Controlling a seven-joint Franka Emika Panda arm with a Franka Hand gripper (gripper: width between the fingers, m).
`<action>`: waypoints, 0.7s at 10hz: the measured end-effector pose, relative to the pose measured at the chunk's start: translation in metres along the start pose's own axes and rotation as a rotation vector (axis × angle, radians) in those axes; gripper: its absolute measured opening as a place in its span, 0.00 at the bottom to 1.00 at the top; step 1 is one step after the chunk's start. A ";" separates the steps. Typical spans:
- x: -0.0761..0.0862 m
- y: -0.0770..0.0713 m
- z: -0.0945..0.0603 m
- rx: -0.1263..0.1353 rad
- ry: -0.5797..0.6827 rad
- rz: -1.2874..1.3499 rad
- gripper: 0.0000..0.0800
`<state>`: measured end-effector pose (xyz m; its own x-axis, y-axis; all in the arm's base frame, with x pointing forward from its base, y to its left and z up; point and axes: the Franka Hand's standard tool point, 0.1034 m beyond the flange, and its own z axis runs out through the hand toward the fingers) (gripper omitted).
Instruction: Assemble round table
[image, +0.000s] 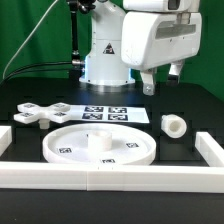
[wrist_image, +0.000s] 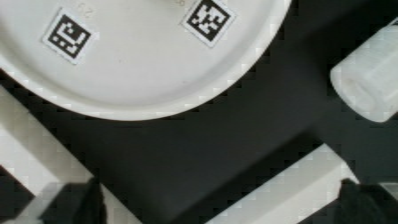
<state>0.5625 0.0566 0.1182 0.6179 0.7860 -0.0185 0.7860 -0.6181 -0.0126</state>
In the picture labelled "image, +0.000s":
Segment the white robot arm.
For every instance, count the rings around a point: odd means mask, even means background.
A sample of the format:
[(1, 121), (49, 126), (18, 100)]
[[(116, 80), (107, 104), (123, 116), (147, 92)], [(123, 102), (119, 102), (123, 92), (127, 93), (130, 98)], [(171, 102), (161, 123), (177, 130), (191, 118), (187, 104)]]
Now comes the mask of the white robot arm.
[(135, 83), (140, 72), (143, 93), (155, 92), (157, 68), (168, 64), (167, 83), (179, 83), (187, 58), (200, 47), (200, 0), (96, 0), (92, 13), (91, 51), (80, 82), (98, 91), (118, 91)]

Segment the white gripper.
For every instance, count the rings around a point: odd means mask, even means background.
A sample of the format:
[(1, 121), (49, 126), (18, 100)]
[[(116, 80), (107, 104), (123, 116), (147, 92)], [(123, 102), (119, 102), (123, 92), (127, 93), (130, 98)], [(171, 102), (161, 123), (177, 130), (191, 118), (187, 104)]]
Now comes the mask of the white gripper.
[(179, 80), (183, 59), (198, 53), (201, 26), (200, 13), (192, 13), (188, 24), (181, 24), (173, 13), (129, 12), (125, 16), (121, 58), (129, 68), (141, 71), (145, 95), (155, 93), (156, 70), (151, 68), (171, 63), (168, 80)]

